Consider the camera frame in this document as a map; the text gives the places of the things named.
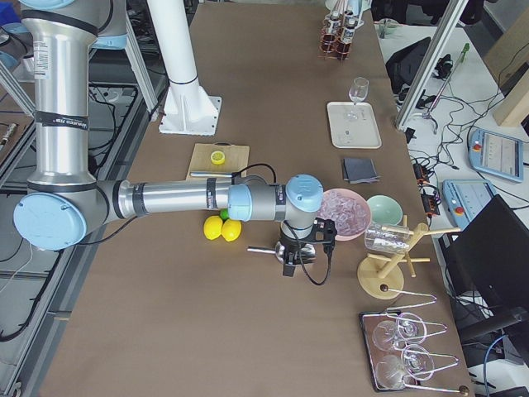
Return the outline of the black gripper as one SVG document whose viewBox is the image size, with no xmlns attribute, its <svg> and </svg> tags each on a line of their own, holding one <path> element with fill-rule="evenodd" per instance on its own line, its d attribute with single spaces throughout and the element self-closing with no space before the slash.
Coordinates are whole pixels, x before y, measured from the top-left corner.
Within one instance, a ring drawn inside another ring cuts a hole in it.
<svg viewBox="0 0 529 397">
<path fill-rule="evenodd" d="M 300 254 L 302 246 L 305 244 L 312 244 L 304 242 L 300 238 L 297 238 L 295 234 L 296 230 L 292 229 L 288 222 L 281 223 L 281 233 L 279 242 L 285 246 L 286 251 L 284 253 L 283 261 L 283 273 L 285 277 L 293 277 L 296 270 L 296 263 L 292 261 L 295 254 Z"/>
</svg>

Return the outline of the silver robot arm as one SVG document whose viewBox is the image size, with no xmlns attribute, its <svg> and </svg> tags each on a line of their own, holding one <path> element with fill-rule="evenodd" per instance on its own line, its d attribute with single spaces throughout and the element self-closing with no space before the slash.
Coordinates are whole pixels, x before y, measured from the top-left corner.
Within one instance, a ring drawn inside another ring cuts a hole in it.
<svg viewBox="0 0 529 397">
<path fill-rule="evenodd" d="M 316 244 L 331 254 L 336 229 L 317 216 L 323 188 L 311 175 L 287 184 L 241 172 L 164 183 L 97 180 L 88 168 L 88 53 L 126 46 L 126 4 L 25 1 L 21 18 L 33 38 L 37 148 L 13 222 L 30 244 L 58 251 L 117 219 L 224 208 L 232 220 L 280 223 L 275 255 L 286 276 L 304 266 Z"/>
</svg>

